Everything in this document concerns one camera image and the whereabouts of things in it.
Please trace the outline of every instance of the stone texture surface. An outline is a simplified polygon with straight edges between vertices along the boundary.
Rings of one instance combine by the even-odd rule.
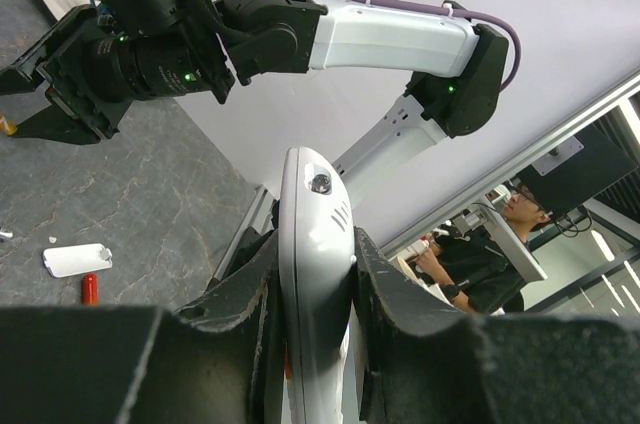
[[[5,66],[52,22],[38,0],[0,0],[0,9]],[[0,97],[14,122],[46,105],[43,89]],[[15,235],[0,242],[0,305],[80,302],[80,276],[54,279],[42,251],[94,242],[113,253],[101,303],[175,308],[205,289],[253,187],[173,100],[134,104],[120,129],[85,147],[0,134],[0,225]]]

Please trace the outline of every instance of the red cylinder object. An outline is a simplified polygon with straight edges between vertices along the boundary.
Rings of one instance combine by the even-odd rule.
[[[98,276],[87,274],[82,279],[82,303],[87,306],[98,304]]]

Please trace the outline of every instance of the man's arm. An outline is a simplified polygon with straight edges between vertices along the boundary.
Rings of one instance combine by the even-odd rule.
[[[433,253],[432,249],[427,249],[423,254],[418,256],[416,259],[416,264],[420,269],[431,276],[431,279],[434,280],[436,284],[439,286],[450,286],[455,284],[453,279],[447,274],[447,271],[442,264],[438,262],[438,258]],[[464,292],[460,291],[460,293],[456,296],[456,298],[451,302],[457,309],[461,311],[467,312],[469,314],[477,314],[477,311],[471,307],[471,303],[469,302],[469,296],[467,296]]]

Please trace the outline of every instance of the person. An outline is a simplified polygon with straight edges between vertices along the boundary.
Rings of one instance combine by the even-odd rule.
[[[526,187],[513,194],[502,216],[525,245],[531,232],[551,221]],[[427,283],[437,284],[456,308],[492,314],[518,299],[526,283],[484,227],[434,240],[414,263],[427,274]]]

